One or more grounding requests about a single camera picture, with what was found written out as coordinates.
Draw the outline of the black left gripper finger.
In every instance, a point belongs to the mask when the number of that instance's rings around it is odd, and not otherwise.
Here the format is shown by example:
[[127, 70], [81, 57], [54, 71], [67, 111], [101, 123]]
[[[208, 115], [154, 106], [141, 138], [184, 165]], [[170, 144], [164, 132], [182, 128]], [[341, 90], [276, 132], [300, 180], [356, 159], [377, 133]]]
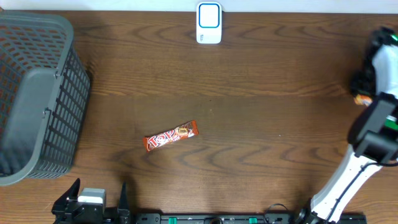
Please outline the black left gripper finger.
[[121, 189], [118, 211], [119, 212], [128, 212], [129, 211], [129, 202], [127, 200], [127, 192], [126, 192], [126, 183], [125, 182], [123, 183], [122, 189]]
[[72, 186], [55, 201], [53, 207], [66, 207], [67, 203], [70, 200], [77, 200], [79, 189], [80, 189], [80, 178], [77, 178], [77, 180], [74, 181]]

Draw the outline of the orange snack box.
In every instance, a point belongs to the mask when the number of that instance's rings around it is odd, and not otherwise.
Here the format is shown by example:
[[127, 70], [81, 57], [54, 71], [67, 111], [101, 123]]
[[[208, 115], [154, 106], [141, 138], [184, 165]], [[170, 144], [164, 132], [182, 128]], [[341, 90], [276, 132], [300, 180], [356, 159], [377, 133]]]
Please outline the orange snack box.
[[358, 94], [354, 97], [354, 102], [357, 105], [369, 106], [373, 102], [373, 100], [369, 96]]

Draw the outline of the orange chocolate bar wrapper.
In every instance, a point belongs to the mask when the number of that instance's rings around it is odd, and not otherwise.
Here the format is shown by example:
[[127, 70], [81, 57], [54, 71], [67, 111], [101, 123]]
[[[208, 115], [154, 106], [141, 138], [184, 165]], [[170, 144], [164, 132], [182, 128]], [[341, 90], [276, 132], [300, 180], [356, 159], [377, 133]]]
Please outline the orange chocolate bar wrapper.
[[187, 139], [198, 135], [197, 122], [195, 120], [181, 124], [174, 129], [155, 134], [150, 137], [144, 137], [143, 143], [147, 152], [153, 149], [162, 147], [166, 144], [171, 144], [176, 141]]

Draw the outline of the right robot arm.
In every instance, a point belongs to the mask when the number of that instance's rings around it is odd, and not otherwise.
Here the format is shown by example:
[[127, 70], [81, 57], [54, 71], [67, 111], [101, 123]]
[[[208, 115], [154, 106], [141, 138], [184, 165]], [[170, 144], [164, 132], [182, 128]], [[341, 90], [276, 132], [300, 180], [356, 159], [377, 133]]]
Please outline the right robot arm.
[[347, 152], [326, 185], [297, 215], [296, 223], [366, 223], [343, 210], [363, 184], [384, 167], [397, 166], [397, 33], [387, 27], [369, 36], [363, 65], [350, 92], [364, 111], [350, 127]]

